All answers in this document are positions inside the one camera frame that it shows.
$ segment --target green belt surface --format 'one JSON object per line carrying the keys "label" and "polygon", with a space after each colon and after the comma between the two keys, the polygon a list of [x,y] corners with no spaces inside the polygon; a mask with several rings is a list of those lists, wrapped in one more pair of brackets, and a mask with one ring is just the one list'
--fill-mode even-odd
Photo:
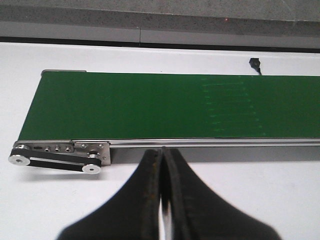
{"label": "green belt surface", "polygon": [[19,140],[319,137],[319,76],[48,71]]}

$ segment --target green conveyor belt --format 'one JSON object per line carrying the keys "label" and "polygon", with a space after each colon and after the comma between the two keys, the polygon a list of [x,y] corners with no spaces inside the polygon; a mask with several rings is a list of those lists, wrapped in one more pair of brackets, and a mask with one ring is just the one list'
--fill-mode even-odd
{"label": "green conveyor belt", "polygon": [[319,137],[319,76],[52,71],[19,140]]}

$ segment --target white surface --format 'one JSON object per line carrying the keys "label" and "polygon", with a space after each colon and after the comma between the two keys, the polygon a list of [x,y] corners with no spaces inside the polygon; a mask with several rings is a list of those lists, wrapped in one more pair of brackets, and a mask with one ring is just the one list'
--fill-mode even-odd
{"label": "white surface", "polygon": [[[320,55],[314,53],[0,43],[0,239],[55,239],[108,200],[136,167],[114,164],[96,176],[8,162],[42,70],[254,75],[251,57],[260,58],[264,75],[320,75]],[[191,166],[216,193],[273,226],[283,240],[319,239],[320,162]]]}

